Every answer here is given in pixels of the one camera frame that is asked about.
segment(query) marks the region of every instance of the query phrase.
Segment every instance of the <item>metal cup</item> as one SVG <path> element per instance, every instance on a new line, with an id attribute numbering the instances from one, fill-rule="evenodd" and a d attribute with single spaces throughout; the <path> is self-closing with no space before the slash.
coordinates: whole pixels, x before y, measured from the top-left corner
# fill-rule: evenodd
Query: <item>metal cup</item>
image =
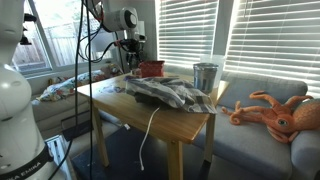
<path id="1" fill-rule="evenodd" d="M 194 87 L 205 94 L 211 93 L 218 67 L 213 63 L 194 64 Z"/>

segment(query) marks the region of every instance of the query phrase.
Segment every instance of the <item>orange octopus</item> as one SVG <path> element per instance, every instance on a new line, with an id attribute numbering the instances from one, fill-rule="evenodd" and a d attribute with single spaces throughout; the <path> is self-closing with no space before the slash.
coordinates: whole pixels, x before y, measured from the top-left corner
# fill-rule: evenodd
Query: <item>orange octopus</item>
<path id="1" fill-rule="evenodd" d="M 262 122 L 267 125 L 269 133 L 282 143 L 292 142 L 299 131 L 317 129 L 320 127 L 320 99 L 312 96 L 293 96 L 284 105 L 280 104 L 264 91 L 250 94 L 251 99 L 264 99 L 271 104 L 271 108 L 250 106 L 241 108 L 240 101 L 235 104 L 235 112 L 229 112 L 225 107 L 222 111 L 230 116 L 230 123 L 239 125 L 242 120 Z M 302 102 L 296 110 L 297 103 Z"/>

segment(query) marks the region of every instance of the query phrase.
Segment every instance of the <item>window blind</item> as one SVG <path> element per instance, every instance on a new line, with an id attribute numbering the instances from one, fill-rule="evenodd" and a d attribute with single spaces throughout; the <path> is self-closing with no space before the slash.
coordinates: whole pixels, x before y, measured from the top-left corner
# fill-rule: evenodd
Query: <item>window blind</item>
<path id="1" fill-rule="evenodd" d="M 192 68 L 212 54 L 218 0 L 162 0 L 158 58 L 165 65 Z"/>
<path id="2" fill-rule="evenodd" d="M 225 70 L 303 80 L 320 97 L 320 1 L 240 0 Z"/>

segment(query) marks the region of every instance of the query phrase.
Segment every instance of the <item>gray couch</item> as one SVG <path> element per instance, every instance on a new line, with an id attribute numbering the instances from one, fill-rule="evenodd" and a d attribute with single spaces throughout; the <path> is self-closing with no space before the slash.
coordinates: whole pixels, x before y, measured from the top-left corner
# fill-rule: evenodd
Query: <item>gray couch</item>
<path id="1" fill-rule="evenodd" d="M 222 79 L 230 85 L 217 106 L 214 155 L 266 179 L 314 179 L 320 170 L 320 130 L 302 131 L 291 144 L 283 144 L 269 134 L 265 124 L 242 122 L 239 126 L 232 125 L 229 116 L 221 111 L 222 106 L 233 111 L 237 100 L 241 101 L 242 107 L 270 107 L 264 100 L 249 99 L 249 94 L 257 90 L 265 90 L 285 103 L 293 95 L 305 95 L 307 85 L 302 81 L 232 72 L 224 72 Z M 205 127 L 194 144 L 203 148 L 204 136 Z"/>

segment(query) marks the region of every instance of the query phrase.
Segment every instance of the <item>gray cloth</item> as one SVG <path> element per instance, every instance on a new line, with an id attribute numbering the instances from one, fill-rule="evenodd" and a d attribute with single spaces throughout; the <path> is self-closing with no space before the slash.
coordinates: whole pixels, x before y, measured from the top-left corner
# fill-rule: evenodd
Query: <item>gray cloth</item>
<path id="1" fill-rule="evenodd" d="M 142 78 L 127 81 L 126 93 L 135 96 L 137 93 L 159 98 L 173 108 L 183 108 L 193 113 L 211 113 L 210 97 L 185 80 L 177 78 Z"/>

